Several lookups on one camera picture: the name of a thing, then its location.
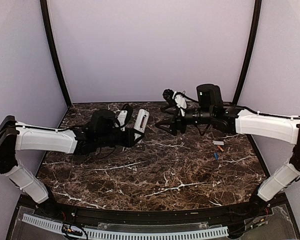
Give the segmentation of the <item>white remote control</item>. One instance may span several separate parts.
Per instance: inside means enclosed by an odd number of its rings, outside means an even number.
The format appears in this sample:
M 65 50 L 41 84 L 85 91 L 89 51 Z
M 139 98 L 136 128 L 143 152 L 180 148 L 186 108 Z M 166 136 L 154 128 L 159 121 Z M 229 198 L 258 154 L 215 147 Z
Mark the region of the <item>white remote control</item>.
M 134 129 L 144 133 L 146 130 L 146 126 L 148 123 L 150 113 L 146 111 L 145 109 L 140 109 L 134 124 Z

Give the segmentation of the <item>grey battery cover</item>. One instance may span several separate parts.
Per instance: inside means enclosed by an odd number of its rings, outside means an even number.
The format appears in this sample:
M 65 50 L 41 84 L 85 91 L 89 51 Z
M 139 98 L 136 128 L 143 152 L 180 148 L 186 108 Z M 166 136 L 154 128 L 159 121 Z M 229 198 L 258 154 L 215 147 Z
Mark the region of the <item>grey battery cover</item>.
M 223 141 L 213 140 L 212 143 L 216 146 L 224 146 L 225 143 Z

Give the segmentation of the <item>blue battery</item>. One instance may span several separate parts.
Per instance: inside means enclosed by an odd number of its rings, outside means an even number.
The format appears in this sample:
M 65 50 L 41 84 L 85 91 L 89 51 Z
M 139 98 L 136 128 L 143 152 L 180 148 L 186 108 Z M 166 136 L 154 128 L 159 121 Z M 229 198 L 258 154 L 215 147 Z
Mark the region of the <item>blue battery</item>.
M 216 152 L 213 153 L 215 159 L 218 161 L 219 160 L 219 157 L 218 157 L 218 154 Z

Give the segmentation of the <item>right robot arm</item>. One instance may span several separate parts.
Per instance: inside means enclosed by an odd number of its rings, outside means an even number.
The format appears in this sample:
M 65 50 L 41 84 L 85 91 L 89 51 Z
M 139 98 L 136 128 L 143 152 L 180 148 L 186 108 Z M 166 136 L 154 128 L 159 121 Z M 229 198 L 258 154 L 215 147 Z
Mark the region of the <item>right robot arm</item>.
M 170 119 L 156 123 L 156 127 L 176 136 L 185 133 L 187 126 L 207 125 L 227 134 L 257 135 L 292 144 L 292 156 L 284 165 L 267 178 L 255 190 L 245 213 L 256 217 L 277 193 L 300 178 L 300 115 L 275 115 L 251 110 L 245 106 L 224 106 L 220 87 L 214 84 L 197 86 L 198 107 L 188 108 L 184 93 L 164 90 L 162 96 L 167 105 L 161 108 Z

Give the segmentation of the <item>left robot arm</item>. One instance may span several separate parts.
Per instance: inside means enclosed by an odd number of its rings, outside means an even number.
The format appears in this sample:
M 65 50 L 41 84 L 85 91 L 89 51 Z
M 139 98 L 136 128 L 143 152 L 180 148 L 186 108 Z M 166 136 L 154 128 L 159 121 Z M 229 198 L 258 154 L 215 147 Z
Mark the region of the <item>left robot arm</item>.
M 41 204 L 41 210 L 48 217 L 57 218 L 60 206 L 52 200 L 47 187 L 17 160 L 16 151 L 54 151 L 82 156 L 105 147 L 131 148 L 145 136 L 149 116 L 148 111 L 139 110 L 134 127 L 128 128 L 129 110 L 121 110 L 116 115 L 102 109 L 95 111 L 83 126 L 60 129 L 27 125 L 8 115 L 0 125 L 0 174 Z

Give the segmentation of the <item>black front rail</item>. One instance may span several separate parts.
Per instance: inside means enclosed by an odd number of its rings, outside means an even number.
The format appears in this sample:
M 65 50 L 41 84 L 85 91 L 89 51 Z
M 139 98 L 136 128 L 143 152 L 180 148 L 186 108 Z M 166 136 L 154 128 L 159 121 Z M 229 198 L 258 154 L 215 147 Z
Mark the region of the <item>black front rail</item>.
M 66 221 L 76 225 L 97 226 L 99 223 L 126 225 L 174 225 L 208 222 L 209 225 L 233 225 L 250 219 L 251 215 L 238 216 L 249 207 L 248 202 L 180 211 L 123 211 L 80 207 L 58 203 Z

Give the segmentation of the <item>right black frame post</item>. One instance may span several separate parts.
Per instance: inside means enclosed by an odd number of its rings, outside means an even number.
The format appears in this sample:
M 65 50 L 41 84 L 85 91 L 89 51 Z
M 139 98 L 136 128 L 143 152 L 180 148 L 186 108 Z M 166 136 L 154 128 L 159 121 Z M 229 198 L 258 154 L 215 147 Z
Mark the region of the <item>right black frame post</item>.
M 244 88 L 245 80 L 248 74 L 248 70 L 249 70 L 249 66 L 250 66 L 250 62 L 254 50 L 255 40 L 258 32 L 261 8 L 262 8 L 262 0 L 255 0 L 246 51 L 245 51 L 240 75 L 238 78 L 238 82 L 236 85 L 236 89 L 234 92 L 234 96 L 232 99 L 232 104 L 234 105 L 237 105 L 239 103 L 241 93 Z

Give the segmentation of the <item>black frame post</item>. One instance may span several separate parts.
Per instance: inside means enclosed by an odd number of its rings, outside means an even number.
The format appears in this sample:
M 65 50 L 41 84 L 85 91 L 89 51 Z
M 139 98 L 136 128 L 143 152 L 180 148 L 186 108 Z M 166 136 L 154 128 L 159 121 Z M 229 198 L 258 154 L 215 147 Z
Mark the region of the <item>black frame post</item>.
M 250 66 L 250 62 L 254 50 L 255 40 L 258 32 L 261 8 L 262 8 L 262 0 L 255 0 L 246 51 L 245 51 L 240 75 L 238 78 L 238 82 L 236 85 L 236 89 L 234 92 L 234 96 L 232 99 L 232 104 L 234 105 L 237 105 L 239 103 L 241 93 L 244 88 L 245 80 L 248 74 L 248 70 L 249 70 L 249 66 Z
M 65 81 L 65 78 L 64 78 L 64 75 L 62 72 L 61 63 L 60 63 L 59 56 L 57 53 L 56 43 L 55 43 L 55 39 L 54 39 L 54 34 L 53 34 L 53 29 L 52 29 L 50 14 L 49 14 L 48 1 L 40 0 L 39 2 L 40 2 L 41 15 L 42 15 L 42 20 L 43 20 L 45 35 L 46 35 L 53 67 L 55 70 L 55 74 L 57 77 L 57 81 L 58 81 L 64 102 L 65 102 L 67 108 L 69 108 L 72 106 L 72 101 L 71 101 L 70 94 L 69 94 L 69 91 L 66 86 L 66 81 Z

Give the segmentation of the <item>left black frame post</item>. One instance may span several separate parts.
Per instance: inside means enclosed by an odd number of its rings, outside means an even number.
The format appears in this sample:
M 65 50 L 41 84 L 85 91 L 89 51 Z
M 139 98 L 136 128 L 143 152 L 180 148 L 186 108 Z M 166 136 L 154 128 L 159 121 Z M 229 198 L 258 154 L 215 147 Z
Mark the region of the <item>left black frame post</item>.
M 60 63 L 59 56 L 57 53 L 56 43 L 55 43 L 55 39 L 54 39 L 54 34 L 53 34 L 53 29 L 52 29 L 50 14 L 49 14 L 48 1 L 40 0 L 39 2 L 40 2 L 41 15 L 42 15 L 42 20 L 43 20 L 45 35 L 46 35 L 53 67 L 55 70 L 55 74 L 57 77 L 57 81 L 58 81 L 64 102 L 65 102 L 67 108 L 69 108 L 72 106 L 72 101 L 71 101 L 70 94 L 69 94 L 69 91 L 66 86 L 66 81 L 65 81 L 65 78 L 64 78 L 64 75 L 62 72 L 61 63 Z

